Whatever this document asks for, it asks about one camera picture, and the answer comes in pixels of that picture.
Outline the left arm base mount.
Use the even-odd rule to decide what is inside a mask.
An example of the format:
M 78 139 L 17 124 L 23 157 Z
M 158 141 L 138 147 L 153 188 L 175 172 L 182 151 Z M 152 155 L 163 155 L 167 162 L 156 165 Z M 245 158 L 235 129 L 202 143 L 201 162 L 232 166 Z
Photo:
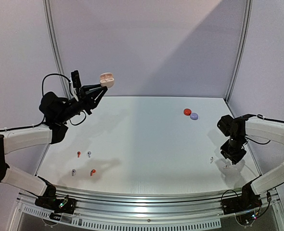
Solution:
M 53 210 L 54 213 L 74 214 L 77 200 L 66 195 L 65 197 L 44 197 L 40 196 L 35 200 L 35 205 Z

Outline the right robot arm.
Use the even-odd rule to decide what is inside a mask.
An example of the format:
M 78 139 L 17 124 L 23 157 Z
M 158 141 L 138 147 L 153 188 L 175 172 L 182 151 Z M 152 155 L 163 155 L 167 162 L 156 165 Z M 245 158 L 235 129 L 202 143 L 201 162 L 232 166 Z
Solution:
M 266 118 L 262 115 L 246 114 L 233 118 L 224 115 L 217 122 L 218 129 L 229 139 L 221 146 L 221 155 L 233 165 L 239 163 L 246 154 L 244 145 L 254 142 L 267 145 L 276 142 L 284 145 L 284 121 Z M 284 162 L 242 187 L 242 195 L 237 198 L 237 206 L 247 210 L 255 203 L 256 197 L 284 183 Z

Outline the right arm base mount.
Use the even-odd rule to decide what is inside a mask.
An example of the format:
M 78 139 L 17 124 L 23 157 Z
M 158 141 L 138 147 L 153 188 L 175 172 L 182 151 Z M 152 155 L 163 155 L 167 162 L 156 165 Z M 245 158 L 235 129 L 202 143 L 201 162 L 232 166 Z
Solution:
M 238 196 L 222 199 L 220 204 L 223 213 L 228 215 L 259 208 L 262 205 L 262 201 L 259 196 L 253 196 L 250 199 Z

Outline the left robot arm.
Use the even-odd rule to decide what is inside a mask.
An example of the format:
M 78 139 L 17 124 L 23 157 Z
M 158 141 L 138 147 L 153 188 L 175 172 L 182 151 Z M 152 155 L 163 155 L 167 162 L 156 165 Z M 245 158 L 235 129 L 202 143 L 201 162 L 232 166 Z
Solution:
M 47 92 L 39 106 L 45 117 L 43 124 L 0 131 L 0 183 L 39 196 L 49 209 L 55 209 L 60 203 L 59 197 L 53 192 L 55 187 L 40 177 L 9 165 L 5 161 L 5 155 L 37 145 L 60 143 L 68 130 L 67 121 L 81 112 L 90 115 L 108 88 L 104 84 L 82 86 L 70 100 L 58 97 L 52 91 Z

